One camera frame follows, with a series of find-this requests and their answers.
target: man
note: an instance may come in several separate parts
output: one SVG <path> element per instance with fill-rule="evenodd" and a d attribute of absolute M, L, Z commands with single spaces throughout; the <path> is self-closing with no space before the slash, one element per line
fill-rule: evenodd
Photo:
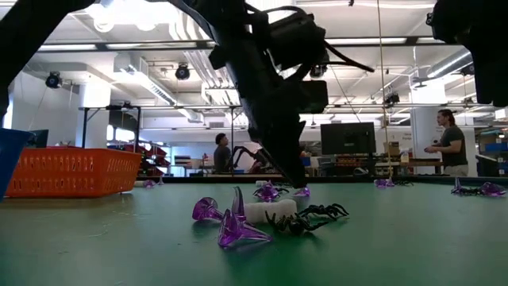
<path fill-rule="evenodd" d="M 216 173 L 229 171 L 228 162 L 231 157 L 231 150 L 227 147 L 228 143 L 229 140 L 224 133 L 219 133 L 215 137 L 217 148 L 214 152 L 214 169 Z"/>
<path fill-rule="evenodd" d="M 445 174 L 467 176 L 469 170 L 464 133 L 455 125 L 453 112 L 448 109 L 439 110 L 437 124 L 445 128 L 441 142 L 425 148 L 425 151 L 427 153 L 441 152 Z"/>

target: black camera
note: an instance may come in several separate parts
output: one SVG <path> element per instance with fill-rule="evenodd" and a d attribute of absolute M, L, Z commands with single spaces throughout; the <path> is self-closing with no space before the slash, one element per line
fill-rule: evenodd
<path fill-rule="evenodd" d="M 188 64 L 179 64 L 175 72 L 176 79 L 187 80 L 191 77 Z"/>
<path fill-rule="evenodd" d="M 62 87 L 62 78 L 58 71 L 51 71 L 46 79 L 46 87 L 56 89 Z"/>
<path fill-rule="evenodd" d="M 493 40 L 506 34 L 502 20 L 506 8 L 507 1 L 438 0 L 426 21 L 435 39 L 461 44 L 471 52 L 478 103 L 499 107 L 508 106 L 504 95 L 508 49 Z"/>

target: man with long hair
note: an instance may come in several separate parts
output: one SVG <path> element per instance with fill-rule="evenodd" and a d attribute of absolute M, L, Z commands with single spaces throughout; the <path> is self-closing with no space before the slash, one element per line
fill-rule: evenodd
<path fill-rule="evenodd" d="M 445 128 L 441 141 L 425 148 L 425 151 L 427 153 L 441 152 L 445 174 L 467 176 L 469 168 L 465 137 L 462 130 L 455 124 L 453 112 L 449 109 L 439 110 L 437 124 Z"/>

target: white foam block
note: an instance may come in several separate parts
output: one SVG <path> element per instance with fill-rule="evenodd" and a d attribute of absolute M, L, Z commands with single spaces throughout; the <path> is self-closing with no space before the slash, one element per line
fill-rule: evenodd
<path fill-rule="evenodd" d="M 296 202 L 292 199 L 283 199 L 275 203 L 246 203 L 244 209 L 247 222 L 250 223 L 268 222 L 265 211 L 270 217 L 275 213 L 276 218 L 282 218 L 283 215 L 294 216 L 297 212 Z"/>

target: ceiling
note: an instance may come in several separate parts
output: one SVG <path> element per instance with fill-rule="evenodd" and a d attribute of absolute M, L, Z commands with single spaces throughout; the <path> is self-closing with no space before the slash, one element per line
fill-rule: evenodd
<path fill-rule="evenodd" d="M 5 14 L 9 7 L 3 6 L 2 3 L 12 2 L 9 0 L 0 0 L 0 17 Z M 252 0 L 249 1 L 254 6 L 263 5 L 286 5 L 291 0 Z M 376 1 L 372 0 L 356 0 L 353 7 L 348 6 L 348 1 L 297 1 L 297 6 L 303 8 L 306 12 L 315 16 L 318 25 L 326 29 L 326 37 L 408 37 L 408 36 L 427 36 L 431 37 L 432 31 L 425 24 L 425 17 L 431 8 L 434 0 L 427 1 L 410 1 L 410 0 L 391 0 L 381 1 L 379 9 L 380 17 L 378 17 L 378 9 Z M 156 21 L 155 28 L 149 31 L 143 31 L 138 26 L 126 23 L 128 17 L 118 16 L 115 21 L 117 24 L 107 33 L 99 32 L 94 23 L 97 23 L 97 16 L 92 10 L 78 11 L 69 14 L 56 28 L 54 33 L 48 38 L 47 43 L 64 44 L 64 43 L 90 43 L 90 42 L 138 42 L 138 41 L 177 41 L 188 37 L 193 40 L 205 39 L 198 32 L 198 26 L 187 19 L 186 15 L 179 16 L 175 8 L 167 2 L 150 1 L 150 3 L 142 3 L 148 5 L 147 12 L 138 15 L 142 19 Z M 180 34 L 172 33 L 172 29 L 178 28 L 176 21 L 180 23 L 189 23 L 187 32 Z M 196 35 L 193 36 L 190 30 L 194 30 Z M 324 74 L 323 79 L 328 84 L 329 102 L 342 104 L 349 101 L 353 104 L 371 103 L 383 101 L 383 93 L 379 92 L 383 86 L 386 86 L 392 80 L 397 85 L 393 86 L 393 91 L 397 91 L 401 97 L 401 102 L 409 102 L 409 77 L 400 76 L 400 74 L 408 72 L 415 65 L 421 70 L 442 61 L 459 51 L 458 46 L 418 46 L 414 47 L 379 47 L 369 48 L 340 48 L 340 52 L 346 56 L 374 67 L 374 73 L 366 74 L 357 68 L 333 66 Z M 183 105 L 204 105 L 209 104 L 202 96 L 202 76 L 199 70 L 196 70 L 190 64 L 190 78 L 188 80 L 177 80 L 175 78 L 175 69 L 178 63 L 188 63 L 189 55 L 184 51 L 132 51 L 128 52 L 132 58 L 141 58 L 148 64 L 148 75 L 155 79 L 161 88 L 168 91 L 176 98 L 179 104 Z M 131 100 L 136 104 L 143 105 L 163 105 L 163 101 L 158 99 L 154 94 L 146 88 L 140 87 L 137 83 L 125 82 L 118 78 L 118 68 L 112 67 L 111 59 L 117 56 L 116 52 L 80 52 L 80 53 L 39 53 L 36 54 L 32 62 L 34 63 L 64 63 L 64 62 L 81 62 L 97 69 L 98 71 L 108 75 L 114 81 L 111 83 L 115 88 L 112 89 L 113 100 Z M 463 77 L 461 75 L 447 75 L 446 77 L 446 95 L 449 102 L 460 102 L 465 96 L 475 92 L 474 79 Z M 483 108 L 482 114 L 478 117 L 484 117 L 491 112 L 491 109 Z M 332 114 L 352 113 L 351 110 L 328 109 L 327 112 Z M 381 109 L 364 109 L 361 112 L 381 113 Z M 182 116 L 179 112 L 165 110 L 147 110 L 144 112 L 145 117 L 171 117 Z"/>

